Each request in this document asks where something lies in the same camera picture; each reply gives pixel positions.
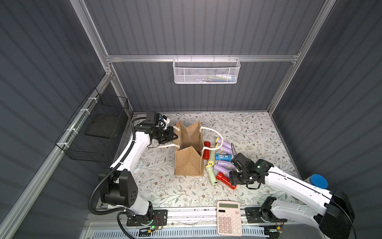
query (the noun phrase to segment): red flashlight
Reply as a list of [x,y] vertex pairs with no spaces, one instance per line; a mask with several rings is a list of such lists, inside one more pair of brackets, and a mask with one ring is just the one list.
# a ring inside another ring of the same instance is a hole
[[[206,141],[204,142],[204,146],[208,147],[208,148],[211,148],[211,143]],[[203,154],[203,158],[205,160],[209,159],[210,158],[210,151],[209,150],[204,150],[204,154]]]
[[222,181],[223,183],[225,183],[227,186],[229,186],[232,189],[236,188],[236,185],[232,186],[231,183],[230,183],[230,180],[226,176],[224,176],[224,174],[222,174],[222,172],[219,172],[216,175],[216,179]]

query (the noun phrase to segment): calculator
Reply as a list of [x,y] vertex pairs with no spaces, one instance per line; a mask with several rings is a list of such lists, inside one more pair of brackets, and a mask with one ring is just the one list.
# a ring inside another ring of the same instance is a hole
[[217,232],[219,235],[242,236],[240,203],[217,202]]

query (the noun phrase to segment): gray panel wall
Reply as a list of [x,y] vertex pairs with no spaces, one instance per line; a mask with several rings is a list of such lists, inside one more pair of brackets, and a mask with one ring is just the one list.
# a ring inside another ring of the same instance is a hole
[[[2,221],[104,70],[69,1],[1,1],[0,42]],[[82,194],[99,167],[64,159],[15,238],[47,237],[42,230],[75,238],[65,217],[86,218]]]
[[[109,55],[295,54],[323,0],[85,3]],[[170,63],[114,63],[134,111],[265,110],[289,63],[242,63],[234,85],[176,85]]]
[[135,112],[266,110],[289,62],[243,62],[236,84],[175,84],[172,63],[113,63]]
[[295,54],[323,0],[86,0],[109,55]]
[[301,175],[348,194],[358,238],[380,238],[382,2],[338,1],[274,113]]

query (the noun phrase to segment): calculator display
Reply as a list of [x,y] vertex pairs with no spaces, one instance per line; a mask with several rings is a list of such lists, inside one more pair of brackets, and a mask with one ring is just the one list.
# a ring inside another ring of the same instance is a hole
[[238,208],[237,204],[219,203],[221,208]]

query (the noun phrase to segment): white rope handle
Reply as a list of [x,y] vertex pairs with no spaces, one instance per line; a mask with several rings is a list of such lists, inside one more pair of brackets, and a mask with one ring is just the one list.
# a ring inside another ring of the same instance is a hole
[[215,133],[217,133],[217,134],[220,136],[220,138],[222,139],[222,142],[220,143],[220,146],[219,146],[219,147],[216,147],[216,148],[208,148],[208,147],[204,146],[203,149],[202,149],[202,152],[203,152],[204,150],[218,150],[218,149],[220,149],[220,148],[223,146],[223,142],[224,142],[224,140],[223,140],[223,136],[222,136],[219,132],[217,132],[217,131],[214,130],[214,129],[207,128],[207,127],[204,127],[204,126],[201,126],[199,131],[202,132],[202,129],[212,130],[212,131],[214,131]]
[[166,148],[166,147],[172,147],[172,146],[175,146],[175,147],[180,148],[179,145],[176,145],[176,144],[174,144],[174,143],[171,143],[171,144],[169,144],[169,145],[160,145],[160,146],[158,146],[158,147],[156,147],[156,148]]

